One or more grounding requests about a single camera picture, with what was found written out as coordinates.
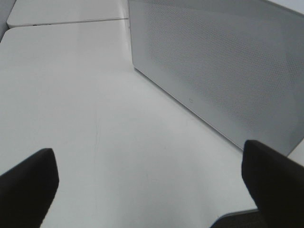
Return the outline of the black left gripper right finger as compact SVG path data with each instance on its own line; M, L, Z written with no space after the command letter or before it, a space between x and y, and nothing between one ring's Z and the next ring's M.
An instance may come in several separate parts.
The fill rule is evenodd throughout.
M256 140L247 140L242 179L270 228L304 226L304 168Z

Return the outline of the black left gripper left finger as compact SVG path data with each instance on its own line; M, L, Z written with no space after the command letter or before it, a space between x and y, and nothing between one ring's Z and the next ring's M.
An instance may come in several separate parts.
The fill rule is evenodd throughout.
M0 226L39 228L59 186L55 154L41 149L0 176Z

